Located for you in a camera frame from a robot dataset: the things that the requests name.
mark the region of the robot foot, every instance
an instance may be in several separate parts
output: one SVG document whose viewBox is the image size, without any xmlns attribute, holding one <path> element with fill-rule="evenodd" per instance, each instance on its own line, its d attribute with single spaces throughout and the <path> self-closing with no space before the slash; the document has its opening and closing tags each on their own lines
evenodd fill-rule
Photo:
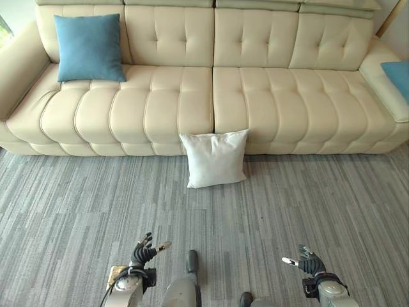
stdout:
<svg viewBox="0 0 409 307">
<path fill-rule="evenodd" d="M 253 295 L 250 292 L 244 292 L 240 298 L 239 307 L 250 307 L 253 302 Z"/>
<path fill-rule="evenodd" d="M 187 254 L 186 270 L 188 273 L 195 275 L 197 275 L 199 270 L 199 256 L 197 255 L 197 251 L 193 249 L 191 249 Z"/>
</svg>

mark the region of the blue pillow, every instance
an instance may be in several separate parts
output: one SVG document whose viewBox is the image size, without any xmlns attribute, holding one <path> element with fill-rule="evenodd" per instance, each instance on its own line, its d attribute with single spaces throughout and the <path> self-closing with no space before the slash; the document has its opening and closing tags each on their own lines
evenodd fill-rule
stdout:
<svg viewBox="0 0 409 307">
<path fill-rule="evenodd" d="M 126 81 L 121 66 L 120 15 L 54 16 L 59 44 L 58 82 Z"/>
<path fill-rule="evenodd" d="M 381 64 L 390 81 L 396 86 L 409 104 L 409 61 Z"/>
</svg>

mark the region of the gray carpet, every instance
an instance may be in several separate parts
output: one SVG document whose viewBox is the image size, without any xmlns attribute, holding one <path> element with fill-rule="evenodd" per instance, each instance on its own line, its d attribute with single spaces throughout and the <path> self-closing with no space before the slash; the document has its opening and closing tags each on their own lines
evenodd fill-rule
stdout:
<svg viewBox="0 0 409 307">
<path fill-rule="evenodd" d="M 245 290 L 318 306 L 284 265 L 304 242 L 361 307 L 409 306 L 409 146 L 386 155 L 247 156 L 239 184 L 186 189 L 186 157 L 18 156 L 0 150 L 0 306 L 97 306 L 138 238 L 173 246 L 145 307 L 200 255 L 203 306 Z"/>
</svg>

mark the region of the sofa armrest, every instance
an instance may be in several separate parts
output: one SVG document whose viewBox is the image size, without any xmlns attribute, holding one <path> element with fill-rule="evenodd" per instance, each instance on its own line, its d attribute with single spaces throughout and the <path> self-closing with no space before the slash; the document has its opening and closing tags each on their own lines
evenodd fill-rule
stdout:
<svg viewBox="0 0 409 307">
<path fill-rule="evenodd" d="M 396 61 L 401 60 L 385 43 L 374 38 L 359 71 L 392 115 L 394 121 L 405 123 L 409 122 L 409 105 L 381 67 L 383 62 Z"/>
<path fill-rule="evenodd" d="M 0 49 L 0 120 L 6 120 L 50 59 L 35 22 Z"/>
</svg>

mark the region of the cream leather sofa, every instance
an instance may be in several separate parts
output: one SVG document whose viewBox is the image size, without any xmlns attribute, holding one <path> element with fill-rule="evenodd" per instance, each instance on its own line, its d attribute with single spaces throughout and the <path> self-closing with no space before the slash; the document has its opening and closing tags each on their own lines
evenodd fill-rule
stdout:
<svg viewBox="0 0 409 307">
<path fill-rule="evenodd" d="M 377 4 L 357 2 L 37 0 L 36 25 L 0 50 L 0 146 L 183 155 L 179 133 L 250 128 L 247 154 L 388 152 L 409 139 L 380 66 L 399 59 L 373 39 Z M 53 15 L 108 13 L 127 82 L 58 83 Z"/>
</svg>

